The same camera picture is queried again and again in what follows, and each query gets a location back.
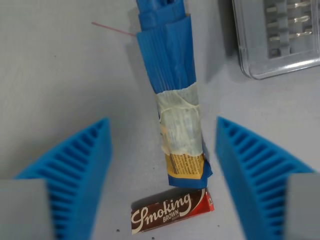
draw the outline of blue folded plastic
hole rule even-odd
[[[152,29],[163,24],[174,23],[186,17],[183,0],[177,0],[153,11],[142,12],[139,20],[142,31]]]
[[[196,70],[191,17],[186,16],[183,0],[137,0],[137,5],[142,29],[137,40],[154,92],[188,88],[196,82]],[[212,175],[206,160],[202,170],[200,179],[168,175],[169,184],[205,188]]]
[[[156,94],[196,82],[191,17],[137,34],[146,72]]]
[[[136,0],[140,13],[157,10],[172,2],[174,2],[174,0]]]
[[[57,240],[90,239],[111,157],[109,121],[103,119],[66,139],[16,177],[46,181]]]
[[[222,117],[217,119],[215,151],[246,238],[284,239],[287,179],[291,174],[314,170]]]

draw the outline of red string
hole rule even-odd
[[[121,34],[126,34],[126,35],[129,35],[131,37],[135,37],[136,36],[136,35],[134,35],[132,33],[129,33],[129,32],[126,32],[126,31],[122,31],[122,30],[119,30],[119,29],[116,29],[116,28],[113,28],[113,27],[110,27],[110,26],[105,26],[105,25],[102,25],[100,23],[92,22],[92,24],[96,25],[98,27],[102,27],[102,28],[105,28],[105,29],[116,31],[116,32],[121,33]]]

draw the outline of clear plastic box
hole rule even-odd
[[[241,68],[261,80],[320,64],[318,0],[233,0]]]

